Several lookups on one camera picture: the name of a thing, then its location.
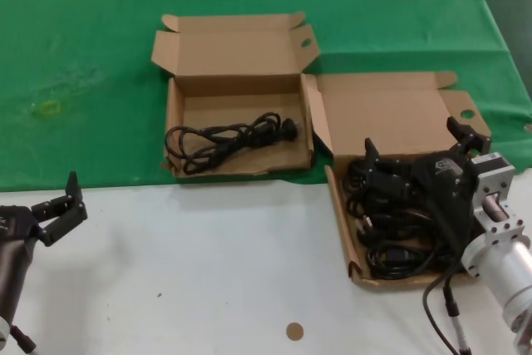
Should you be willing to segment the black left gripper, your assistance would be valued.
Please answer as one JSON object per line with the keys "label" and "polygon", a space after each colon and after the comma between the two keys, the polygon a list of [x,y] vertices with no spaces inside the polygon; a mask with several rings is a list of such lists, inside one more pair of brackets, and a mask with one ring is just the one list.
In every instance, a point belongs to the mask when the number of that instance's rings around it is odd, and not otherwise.
{"label": "black left gripper", "polygon": [[39,239],[46,246],[52,246],[87,217],[77,174],[71,171],[63,196],[31,209],[15,205],[1,207],[1,243]]}

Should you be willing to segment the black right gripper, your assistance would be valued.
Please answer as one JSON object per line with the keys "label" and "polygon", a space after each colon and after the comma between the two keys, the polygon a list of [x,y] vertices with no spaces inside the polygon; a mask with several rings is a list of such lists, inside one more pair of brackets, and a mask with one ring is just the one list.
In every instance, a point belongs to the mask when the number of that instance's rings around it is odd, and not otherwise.
{"label": "black right gripper", "polygon": [[473,215],[473,178],[468,172],[470,153],[490,152],[491,138],[450,116],[446,128],[456,140],[449,149],[420,155],[411,162],[382,158],[370,138],[365,145],[364,189],[394,200],[411,198],[411,180],[421,191],[438,229],[457,262],[478,235]]}

